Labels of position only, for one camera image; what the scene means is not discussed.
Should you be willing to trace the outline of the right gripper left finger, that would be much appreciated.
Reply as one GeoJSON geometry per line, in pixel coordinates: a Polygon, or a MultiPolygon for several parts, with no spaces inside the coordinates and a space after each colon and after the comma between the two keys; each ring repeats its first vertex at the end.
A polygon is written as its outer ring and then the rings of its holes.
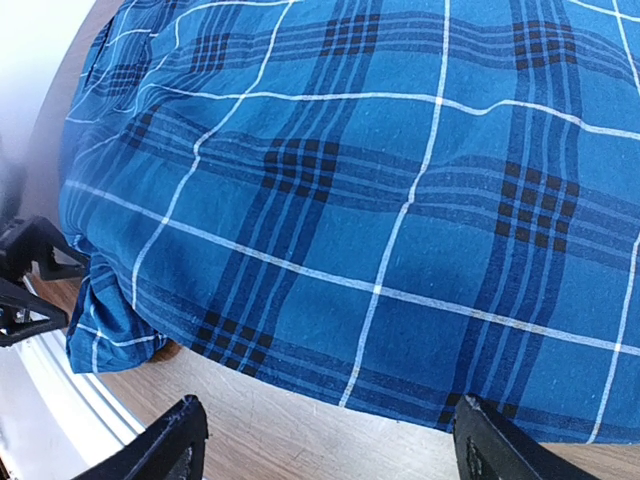
{"type": "Polygon", "coordinates": [[[187,395],[131,443],[77,477],[201,480],[207,439],[206,412],[197,396],[187,395]]]}

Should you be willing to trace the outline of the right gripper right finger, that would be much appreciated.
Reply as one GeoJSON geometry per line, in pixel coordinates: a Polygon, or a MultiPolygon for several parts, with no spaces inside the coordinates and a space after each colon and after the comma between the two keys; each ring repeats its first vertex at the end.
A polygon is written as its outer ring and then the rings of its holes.
{"type": "Polygon", "coordinates": [[[542,447],[473,394],[456,405],[453,441],[459,477],[465,480],[594,477],[542,447]]]}

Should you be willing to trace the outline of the blue plaid long sleeve shirt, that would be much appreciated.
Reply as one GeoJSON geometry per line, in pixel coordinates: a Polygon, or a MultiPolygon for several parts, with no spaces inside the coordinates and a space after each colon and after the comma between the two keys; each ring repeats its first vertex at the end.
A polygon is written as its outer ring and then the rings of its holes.
{"type": "Polygon", "coordinates": [[[77,373],[168,341],[450,430],[639,439],[635,1],[126,1],[65,120],[77,373]]]}

